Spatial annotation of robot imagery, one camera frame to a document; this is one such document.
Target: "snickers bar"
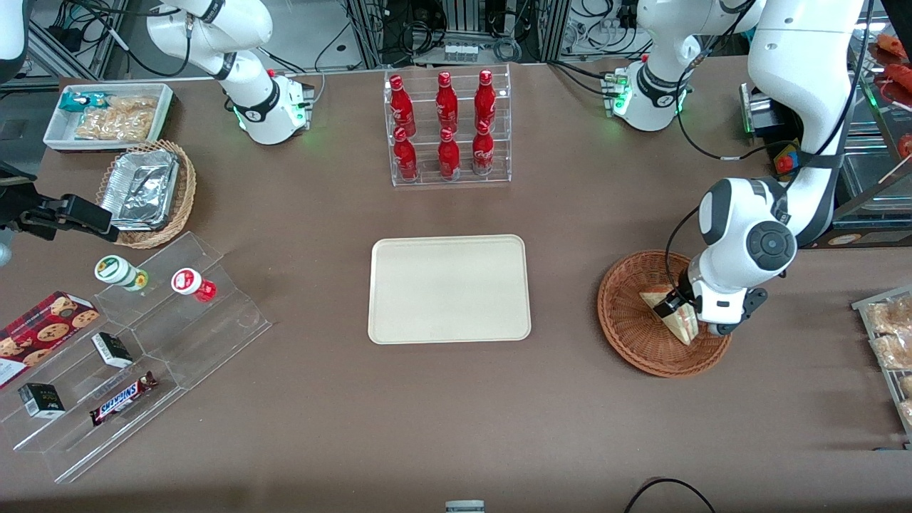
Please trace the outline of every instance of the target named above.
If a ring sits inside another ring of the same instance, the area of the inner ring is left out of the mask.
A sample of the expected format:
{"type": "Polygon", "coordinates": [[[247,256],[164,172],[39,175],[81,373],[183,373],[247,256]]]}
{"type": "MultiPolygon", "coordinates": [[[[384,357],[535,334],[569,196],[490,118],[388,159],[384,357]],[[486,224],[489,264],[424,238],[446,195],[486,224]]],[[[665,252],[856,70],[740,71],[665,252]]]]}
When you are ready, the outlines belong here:
{"type": "Polygon", "coordinates": [[[101,425],[112,415],[119,413],[128,404],[139,399],[145,392],[151,390],[159,383],[152,377],[152,372],[146,372],[146,375],[130,384],[129,387],[115,395],[107,403],[102,404],[98,409],[92,410],[88,414],[92,417],[94,425],[101,425]]]}

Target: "red object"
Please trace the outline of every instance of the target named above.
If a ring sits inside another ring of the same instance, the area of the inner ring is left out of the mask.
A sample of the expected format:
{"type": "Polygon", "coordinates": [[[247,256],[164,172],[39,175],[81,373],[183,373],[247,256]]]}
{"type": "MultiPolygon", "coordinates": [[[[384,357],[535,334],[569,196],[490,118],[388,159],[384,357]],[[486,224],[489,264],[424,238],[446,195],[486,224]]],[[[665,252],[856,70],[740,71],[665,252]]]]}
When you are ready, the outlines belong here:
{"type": "Polygon", "coordinates": [[[183,296],[193,295],[201,303],[212,301],[212,298],[215,298],[215,294],[218,292],[218,288],[214,283],[189,267],[174,273],[171,278],[171,288],[183,296]]]}
{"type": "Polygon", "coordinates": [[[0,388],[97,318],[88,301],[55,292],[9,323],[0,330],[0,388]]]}
{"type": "Polygon", "coordinates": [[[912,69],[902,64],[887,64],[884,72],[889,79],[912,93],[912,69]]]}
{"type": "Polygon", "coordinates": [[[907,133],[900,137],[896,149],[899,150],[900,157],[905,159],[909,156],[909,154],[912,153],[912,133],[907,133]]]}
{"type": "Polygon", "coordinates": [[[785,155],[776,161],[776,171],[778,171],[779,173],[788,173],[789,171],[791,171],[794,168],[795,168],[795,163],[792,160],[792,157],[790,157],[788,155],[785,155]]]}
{"type": "Polygon", "coordinates": [[[491,174],[494,162],[494,138],[491,137],[491,126],[487,121],[479,121],[477,134],[472,140],[472,170],[475,174],[491,174]]]}
{"type": "Polygon", "coordinates": [[[884,33],[878,34],[877,45],[899,58],[909,58],[909,56],[906,54],[906,49],[903,48],[902,41],[894,36],[890,36],[889,34],[884,33]]]}
{"type": "Polygon", "coordinates": [[[459,146],[453,140],[453,130],[440,129],[440,146],[437,148],[440,158],[440,176],[447,182],[459,180],[459,146]]]}
{"type": "Polygon", "coordinates": [[[393,120],[396,126],[405,129],[408,137],[415,135],[415,111],[411,107],[411,97],[402,87],[402,77],[393,75],[389,78],[389,86],[393,89],[389,107],[393,111],[393,120]]]}
{"type": "Polygon", "coordinates": [[[456,131],[459,120],[459,101],[453,91],[450,73],[441,71],[437,76],[437,118],[442,128],[456,131]]]}
{"type": "Polygon", "coordinates": [[[475,126],[478,121],[487,121],[488,126],[494,125],[494,112],[497,109],[495,101],[497,93],[494,92],[493,74],[489,69],[483,69],[478,74],[478,90],[475,91],[475,126]]]}
{"type": "Polygon", "coordinates": [[[402,180],[414,182],[418,180],[418,158],[415,156],[415,147],[405,135],[405,129],[396,127],[393,130],[393,155],[396,160],[396,167],[399,168],[399,174],[402,180]]]}

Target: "clear acrylic shelf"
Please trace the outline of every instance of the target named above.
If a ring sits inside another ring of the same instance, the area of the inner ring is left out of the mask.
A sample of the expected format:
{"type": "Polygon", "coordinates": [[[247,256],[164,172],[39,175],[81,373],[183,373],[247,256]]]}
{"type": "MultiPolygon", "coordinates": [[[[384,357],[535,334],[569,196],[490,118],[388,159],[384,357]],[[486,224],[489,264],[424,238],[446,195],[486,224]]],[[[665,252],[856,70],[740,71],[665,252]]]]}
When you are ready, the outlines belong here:
{"type": "Polygon", "coordinates": [[[383,107],[387,121],[387,143],[389,146],[389,170],[394,186],[487,184],[510,182],[513,178],[511,140],[511,86],[510,68],[500,66],[467,66],[447,68],[451,73],[452,87],[459,100],[458,130],[454,140],[460,149],[461,174],[459,180],[447,182],[440,177],[440,163],[437,146],[440,144],[440,122],[437,119],[437,75],[428,75],[424,68],[401,68],[387,71],[383,89],[383,107]],[[491,136],[494,139],[493,170],[486,176],[472,172],[472,139],[475,137],[475,90],[478,88],[478,74],[489,69],[493,74],[493,86],[497,93],[496,112],[491,136]],[[405,90],[411,97],[415,112],[416,132],[410,138],[418,157],[418,180],[412,183],[402,180],[396,167],[393,153],[393,129],[396,123],[389,107],[392,89],[389,77],[400,75],[405,90]]]}
{"type": "Polygon", "coordinates": [[[105,317],[0,391],[0,424],[14,449],[42,456],[58,483],[73,481],[268,330],[272,324],[234,285],[221,257],[187,232],[139,265],[150,275],[141,292],[108,287],[98,294],[105,317]],[[171,276],[181,267],[215,282],[218,295],[201,303],[174,293],[171,276]],[[91,340],[99,331],[119,337],[133,364],[106,365],[91,340]],[[158,386],[92,425],[89,411],[149,371],[158,386]],[[53,384],[67,412],[52,420],[30,417],[18,394],[26,382],[53,384]]]}

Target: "cookie box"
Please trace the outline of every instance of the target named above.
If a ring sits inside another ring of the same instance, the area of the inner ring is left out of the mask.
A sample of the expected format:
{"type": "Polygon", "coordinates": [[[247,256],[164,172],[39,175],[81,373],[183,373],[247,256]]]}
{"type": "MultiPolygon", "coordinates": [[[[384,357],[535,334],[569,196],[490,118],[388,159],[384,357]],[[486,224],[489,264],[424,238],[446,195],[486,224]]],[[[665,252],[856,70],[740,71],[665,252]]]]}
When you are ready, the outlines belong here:
{"type": "Polygon", "coordinates": [[[0,330],[0,388],[97,318],[91,303],[58,291],[11,322],[0,330]]]}

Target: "small white box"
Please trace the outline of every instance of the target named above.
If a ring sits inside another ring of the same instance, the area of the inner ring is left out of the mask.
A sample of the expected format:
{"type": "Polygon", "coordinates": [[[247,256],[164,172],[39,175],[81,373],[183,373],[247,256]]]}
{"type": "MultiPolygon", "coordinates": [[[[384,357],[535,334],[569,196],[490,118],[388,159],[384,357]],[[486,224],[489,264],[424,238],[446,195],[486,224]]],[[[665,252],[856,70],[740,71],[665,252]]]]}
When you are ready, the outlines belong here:
{"type": "Polygon", "coordinates": [[[76,127],[79,126],[82,118],[82,112],[69,112],[62,109],[54,109],[51,115],[51,121],[47,124],[45,130],[45,145],[58,152],[103,152],[107,150],[126,150],[134,146],[139,146],[144,142],[157,141],[161,135],[161,129],[165,124],[165,117],[168,115],[168,108],[171,105],[171,99],[174,92],[162,83],[130,83],[130,84],[78,84],[66,86],[63,88],[61,97],[68,92],[105,92],[118,96],[152,96],[159,99],[159,104],[155,108],[155,117],[152,118],[152,126],[146,141],[90,141],[76,138],[76,127]]]}

